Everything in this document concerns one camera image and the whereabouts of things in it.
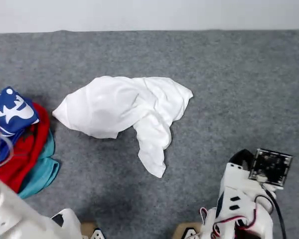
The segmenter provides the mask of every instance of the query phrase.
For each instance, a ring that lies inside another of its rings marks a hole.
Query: circuit board
[[[283,188],[293,156],[258,148],[249,179]]]

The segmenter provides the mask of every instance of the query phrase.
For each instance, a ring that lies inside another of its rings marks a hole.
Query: black cable
[[[277,214],[279,217],[279,221],[280,221],[281,231],[283,233],[283,239],[287,239],[285,223],[284,223],[283,216],[281,215],[279,205],[278,205],[277,201],[275,200],[275,198],[273,197],[273,195],[271,194],[271,192],[269,192],[263,185],[262,185],[262,188],[265,190],[265,192],[267,193],[267,195],[270,197],[270,199],[273,201],[273,203],[275,205],[275,208],[277,210]]]
[[[270,204],[271,204],[271,210],[270,210],[270,212],[269,212],[269,215],[271,215],[272,213],[273,213],[273,211],[274,211],[274,203],[269,199],[269,198],[267,198],[267,197],[265,197],[265,196],[263,196],[263,195],[257,195],[256,197],[255,197],[255,199],[254,199],[254,202],[256,203],[257,202],[257,198],[265,198],[265,199],[267,199],[268,200],[268,202],[270,202]]]

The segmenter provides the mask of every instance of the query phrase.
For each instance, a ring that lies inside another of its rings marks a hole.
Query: white print on blue fabric
[[[13,94],[13,90],[12,89],[7,89],[6,90],[6,93],[8,95],[12,95]],[[5,123],[6,124],[9,124],[10,120],[13,118],[13,117],[19,117],[21,119],[30,119],[34,116],[34,111],[33,109],[31,108],[31,106],[29,106],[25,101],[24,99],[19,96],[19,95],[15,95],[15,101],[14,104],[15,106],[11,109],[7,108],[6,105],[3,106],[2,108],[2,111],[0,111],[0,118],[1,117],[5,117]],[[33,122],[32,124],[34,123],[38,123],[39,122],[39,119],[36,119],[35,122]],[[0,126],[0,129],[6,133],[6,134],[3,134],[4,136],[12,136],[14,135],[14,133],[11,133],[9,131],[7,131],[6,129],[4,129],[3,127]]]

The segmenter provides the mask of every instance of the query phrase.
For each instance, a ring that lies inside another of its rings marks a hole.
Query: wooden block
[[[85,222],[81,224],[81,233],[84,236],[87,236],[90,238],[95,230],[97,228],[97,224],[94,222]]]
[[[194,228],[196,233],[200,232],[201,223],[181,223],[178,224],[172,239],[184,239],[183,236],[187,228]]]

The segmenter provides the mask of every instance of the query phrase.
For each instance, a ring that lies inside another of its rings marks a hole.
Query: blue printed fabric
[[[32,101],[22,97],[12,87],[4,88],[0,93],[0,132],[9,137],[13,144],[22,135],[24,128],[39,122]],[[9,154],[7,144],[0,140],[0,162]]]

